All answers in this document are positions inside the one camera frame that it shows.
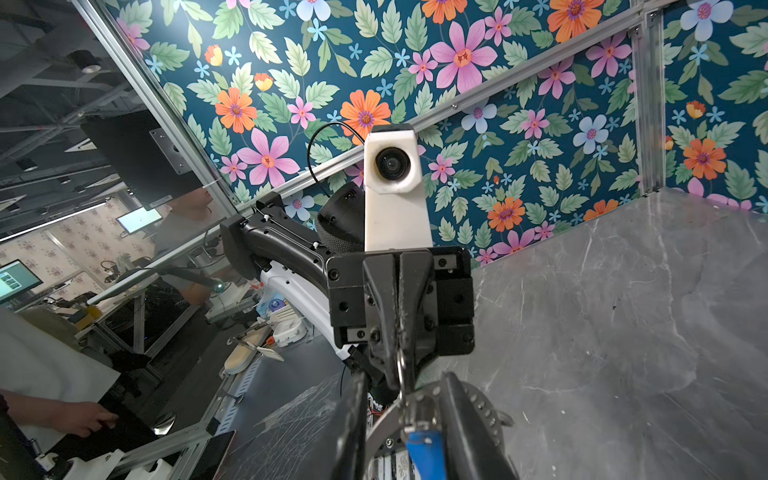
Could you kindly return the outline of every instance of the gray marble surface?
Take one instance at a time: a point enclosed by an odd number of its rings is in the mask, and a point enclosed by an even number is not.
[[[768,478],[768,223],[662,190],[477,269],[439,359],[516,425],[521,478]]]

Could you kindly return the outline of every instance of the blue flower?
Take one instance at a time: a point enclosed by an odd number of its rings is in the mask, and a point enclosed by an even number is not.
[[[325,30],[328,30],[328,25],[323,25],[321,27],[320,23],[317,21],[317,18],[312,19],[312,25],[313,25],[312,27],[309,27],[307,29],[309,33],[314,34],[314,36],[312,37],[312,41],[317,41],[318,38],[320,38],[321,40],[325,40],[326,34],[324,34],[323,32]]]
[[[208,75],[210,75],[210,72],[208,71],[208,65],[203,65],[200,63],[200,60],[197,61],[197,68],[194,70],[200,74],[200,78],[205,78]]]
[[[152,73],[159,75],[161,72],[161,68],[163,67],[163,62],[157,60],[156,55],[152,55],[152,59],[149,58],[144,59],[144,63],[149,65],[149,69],[152,70]]]
[[[224,51],[224,54],[230,58],[229,64],[235,64],[238,67],[240,66],[240,58],[243,57],[243,54],[237,53],[237,47],[232,47],[231,51]]]
[[[360,59],[360,54],[362,53],[362,50],[360,50],[359,47],[360,47],[359,43],[355,43],[354,47],[352,45],[349,46],[349,51],[352,52],[352,54],[349,55],[350,58],[354,58],[355,60]]]
[[[685,118],[685,110],[680,110],[680,111],[672,110],[672,113],[674,113],[674,115],[672,116],[672,120],[676,121],[678,125],[688,121]]]
[[[397,67],[405,67],[411,59],[411,55],[406,55],[406,50],[403,49],[400,53],[395,52],[395,58],[397,58]]]
[[[755,202],[755,207],[762,207],[763,213],[768,214],[768,199],[766,199],[763,195],[760,195],[760,201]]]
[[[622,61],[619,64],[619,71],[621,73],[629,73],[629,70],[631,70],[631,69],[632,69],[632,64],[630,63],[629,58],[624,60],[624,61]]]
[[[382,84],[380,87],[376,87],[376,91],[378,91],[382,97],[388,97],[392,94],[392,87],[394,86],[394,84],[388,84],[386,78],[382,78]]]
[[[710,118],[712,122],[715,122],[715,121],[719,122],[719,121],[723,121],[723,114],[725,114],[724,111],[712,105],[712,111],[707,113],[707,116]]]
[[[294,9],[296,8],[296,3],[290,0],[283,0],[283,1],[284,1],[284,5],[280,7],[280,11],[285,12],[284,13],[285,18],[288,18],[291,15],[295,17],[296,12],[294,11]]]
[[[701,45],[701,48],[693,47],[691,48],[691,51],[694,53],[690,57],[688,57],[688,60],[695,60],[696,65],[701,65],[702,60],[709,60],[710,56],[704,53],[707,51],[707,44]]]
[[[614,128],[619,128],[619,119],[618,118],[608,118],[608,125],[605,126],[608,131],[613,131]]]
[[[544,10],[549,11],[549,4],[547,0],[536,0],[536,5],[533,7],[533,11],[536,12],[538,10],[538,16],[542,16],[544,14]]]
[[[611,81],[610,78],[605,78],[603,84],[598,85],[598,88],[600,88],[600,94],[605,95],[611,93],[614,90],[614,85],[616,85],[615,81]]]

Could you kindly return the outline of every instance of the black cable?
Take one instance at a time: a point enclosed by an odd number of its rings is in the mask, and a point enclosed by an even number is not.
[[[362,135],[360,135],[357,132],[357,130],[350,127],[348,124],[346,124],[343,121],[330,121],[324,124],[322,127],[315,130],[315,133],[312,134],[312,137],[310,138],[310,142],[306,145],[306,166],[310,169],[310,175],[312,175],[312,178],[315,180],[315,184],[320,186],[320,190],[322,190],[327,197],[330,197],[331,194],[329,194],[328,190],[326,190],[323,184],[320,183],[320,180],[317,180],[317,177],[315,176],[315,172],[312,171],[312,158],[310,157],[310,152],[312,151],[312,144],[315,142],[315,137],[317,137],[317,134],[320,133],[322,129],[326,127],[330,127],[332,125],[342,125],[343,127],[346,127],[348,130],[350,130],[353,134],[355,134],[357,139],[360,140],[360,144],[364,144],[366,142],[365,139],[362,137]]]

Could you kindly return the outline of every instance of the monitor screen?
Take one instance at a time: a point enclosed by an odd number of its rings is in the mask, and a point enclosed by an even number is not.
[[[128,233],[138,232],[147,225],[151,225],[158,220],[163,220],[156,209],[145,210],[144,207],[136,209],[129,214],[118,217],[118,222]]]
[[[40,285],[37,275],[20,260],[0,266],[0,303]]]

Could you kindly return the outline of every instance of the pink flower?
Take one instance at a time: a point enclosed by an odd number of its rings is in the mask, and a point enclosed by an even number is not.
[[[290,123],[301,123],[301,128],[306,129],[306,126],[309,124],[309,122],[317,120],[315,114],[310,113],[312,108],[313,107],[311,101],[304,103],[304,100],[302,100],[301,97],[296,97],[296,104],[288,105],[288,111],[293,114],[293,116],[290,118]]]
[[[538,77],[545,79],[538,88],[539,95],[546,95],[552,89],[552,96],[560,99],[563,95],[563,84],[570,85],[576,81],[576,75],[568,70],[574,64],[574,58],[566,58],[557,65],[553,65],[544,71],[538,72]]]
[[[534,240],[534,229],[529,228],[523,232],[522,237],[518,239],[518,233],[514,230],[510,230],[507,234],[507,241],[509,244],[499,242],[493,246],[493,251],[499,255],[508,255],[518,250],[522,250],[523,247],[527,247]]]
[[[408,67],[408,71],[416,75],[417,85],[421,84],[424,81],[424,78],[426,78],[427,81],[432,81],[434,78],[432,76],[432,70],[437,68],[437,62],[430,60],[431,57],[432,53],[430,53],[429,50],[424,52],[423,57],[419,55],[417,51],[413,52],[413,61],[416,65]]]
[[[480,254],[478,255],[476,260],[480,262],[481,265],[488,265],[496,257],[498,257],[498,255],[496,255],[496,253],[493,251],[492,248],[489,248],[487,250],[483,250],[481,248]]]
[[[525,138],[536,136],[541,138],[541,129],[549,126],[549,120],[544,118],[544,108],[536,113],[535,110],[528,111],[528,120],[524,121],[521,125],[525,130]]]
[[[267,173],[270,175],[270,183],[273,187],[279,187],[286,183],[286,179],[280,171],[287,174],[295,174],[299,171],[299,165],[290,158],[280,158],[280,155],[288,151],[288,137],[282,135],[272,141],[270,147],[264,132],[254,128],[250,132],[250,140],[256,151],[248,147],[237,151],[237,156],[249,165],[256,165],[250,171],[249,181],[251,185],[261,185],[266,180]]]
[[[449,63],[437,74],[437,88],[448,88],[458,74],[456,87],[464,93],[482,83],[482,75],[476,67],[488,67],[498,57],[493,47],[478,48],[485,33],[482,20],[469,27],[466,42],[464,28],[458,22],[451,22],[449,37],[453,48],[444,41],[434,44],[429,50],[436,61]]]
[[[535,227],[533,229],[533,231],[536,232],[536,234],[533,236],[533,239],[543,240],[545,238],[554,237],[552,230],[554,230],[554,223],[550,225],[546,220],[544,220],[544,223],[542,223],[540,227]]]
[[[617,58],[626,58],[632,53],[630,45],[620,45],[626,38],[627,32],[617,33],[610,39],[605,39],[599,45],[587,50],[587,58],[597,60],[592,66],[592,78],[597,78],[603,73],[603,69],[609,77],[615,77],[619,71]]]
[[[229,174],[230,182],[234,182],[236,178],[245,180],[245,169],[248,168],[248,165],[241,162],[240,159],[237,158],[237,154],[232,155],[232,160],[227,157],[222,157],[221,161],[224,162],[224,166],[221,168],[221,173],[225,175]]]
[[[362,161],[357,162],[357,164],[348,166],[344,169],[344,173],[347,174],[348,177],[354,177],[352,182],[354,182],[355,185],[360,188],[364,188],[362,185],[363,181],[365,180],[362,173]]]
[[[149,50],[149,43],[141,37],[141,27],[138,24],[134,23],[129,27],[125,20],[118,18],[118,25],[120,25],[120,30],[128,37],[128,41],[136,53],[140,55],[142,50]]]
[[[439,178],[442,183],[445,183],[448,180],[448,175],[453,175],[456,173],[456,170],[454,170],[451,165],[453,165],[452,158],[444,159],[442,154],[438,154],[437,161],[427,166],[429,167],[429,170],[432,170],[433,180],[437,180]]]

